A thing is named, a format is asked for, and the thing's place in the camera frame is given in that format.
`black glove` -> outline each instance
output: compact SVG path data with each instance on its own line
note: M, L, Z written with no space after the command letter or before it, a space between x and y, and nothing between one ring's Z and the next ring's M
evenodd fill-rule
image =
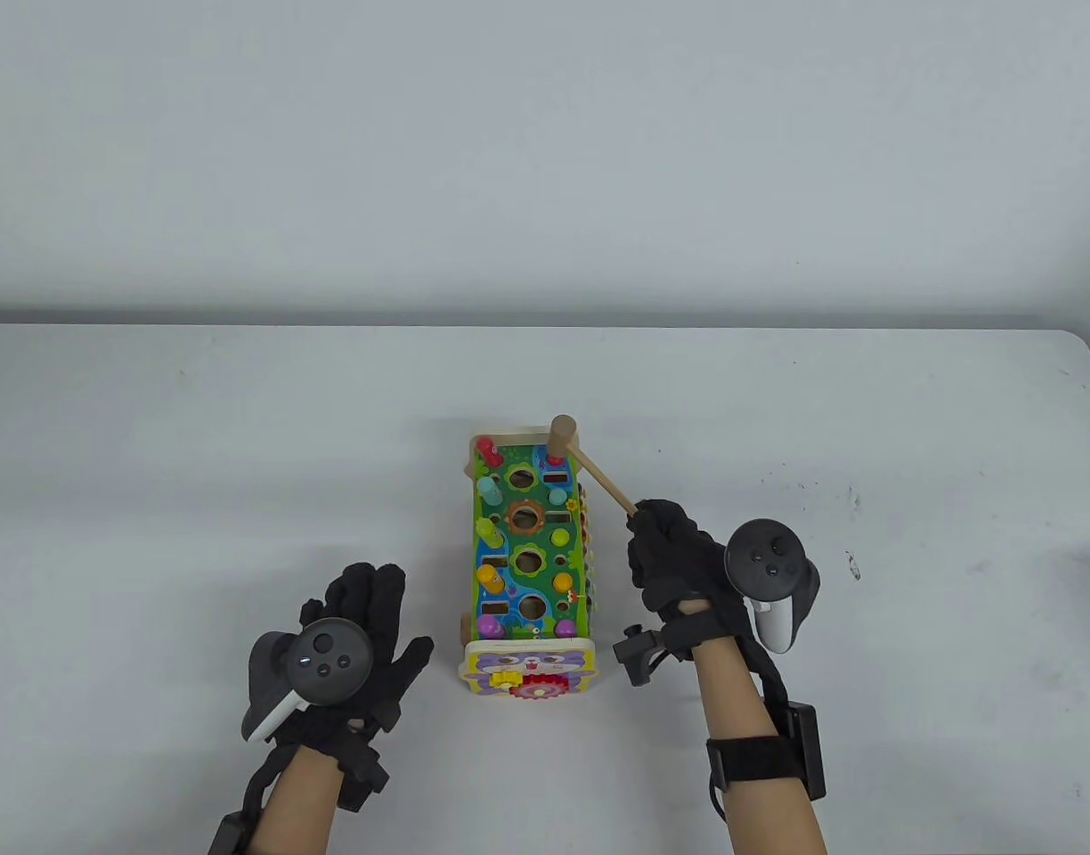
M407 574L395 565L375 569L367 563L351 565L328 586L324 602L308 600L300 611L306 627L320 618L346 618L363 627L372 645L373 664L366 682L346 701L330 707L310 707L293 712L272 736L276 744L307 746L341 760L352 748L370 751L366 744L379 730L390 731L399 718L399 701L431 661L435 642L428 636L413 639L395 660L399 638L399 611ZM363 780L344 770L338 798L342 809L358 810L382 783Z
M644 605L665 623L682 618L679 603L707 600L723 627L736 638L753 639L743 598L727 580L723 546L687 513L667 499L645 499L628 520L631 583L643 590Z

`hole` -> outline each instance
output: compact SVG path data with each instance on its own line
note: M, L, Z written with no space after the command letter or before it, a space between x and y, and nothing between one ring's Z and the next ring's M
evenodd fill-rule
M513 558L513 566L518 567L518 573L524 574L525 576L532 576L533 574L541 573L542 565L545 561L536 552L526 550L524 553L518 555Z
M537 526L541 525L541 514L537 514L536 508L524 505L517 510L513 510L512 517L509 518L509 526L519 532L532 534L533 529L536 529Z
M517 490L529 490L537 482L532 469L513 469L509 473L509 484Z
M525 619L541 619L545 616L545 601L540 595L528 595L528 598L522 599L518 610L521 611L521 616Z

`white table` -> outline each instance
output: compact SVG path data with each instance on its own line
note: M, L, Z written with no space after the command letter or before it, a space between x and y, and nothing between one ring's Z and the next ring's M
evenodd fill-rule
M204 852L264 754L252 640L359 558L410 571L439 648L332 852L724 852L689 666L550 703L455 676L467 439L558 411L631 496L804 539L822 594L778 661L819 710L831 852L1090 852L1078 338L3 326L0 853ZM610 661L645 615L590 493Z

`yellow gear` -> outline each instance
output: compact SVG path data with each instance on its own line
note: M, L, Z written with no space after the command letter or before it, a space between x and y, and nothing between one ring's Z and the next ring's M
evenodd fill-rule
M489 684L492 687L504 689L506 693L508 693L511 688L520 687L523 682L524 677L522 677L518 672L492 673L489 677Z

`black strap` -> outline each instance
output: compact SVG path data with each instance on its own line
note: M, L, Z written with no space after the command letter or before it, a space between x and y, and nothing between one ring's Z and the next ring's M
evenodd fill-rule
M264 791L268 790L272 781L280 776L280 772L288 769L288 764L299 748L300 746L296 745L276 746L268 752L268 759L265 759L264 764L249 779L249 785L244 790L241 819L249 823L250 829L255 829L255 824L261 821L261 814L264 810Z
M241 811L229 814L221 819L217 835L211 839L211 846L208 847L208 855L240 855L247 846L249 839L252 838L252 829L244 824L241 819Z
M736 781L773 781L778 778L802 780L802 769L794 746L785 736L708 738L707 758L712 764L708 795L712 807L724 822L727 814L719 804L719 793Z
M367 745L367 737L347 727L340 728L317 750L334 757L340 770L349 778L382 793L390 775L378 764L378 751Z
M731 627L723 623L718 611L707 610L698 614L687 614L682 618L670 619L664 624L659 631L659 642L671 652L676 659L691 659L692 648L698 648L705 640L731 638ZM756 673L762 681L762 700L767 708L785 708L788 697L786 697L786 685L782 682L782 674L774 666L766 649L755 639L750 639L744 635L736 635L736 643L739 645L739 652L743 654L743 660L750 672Z

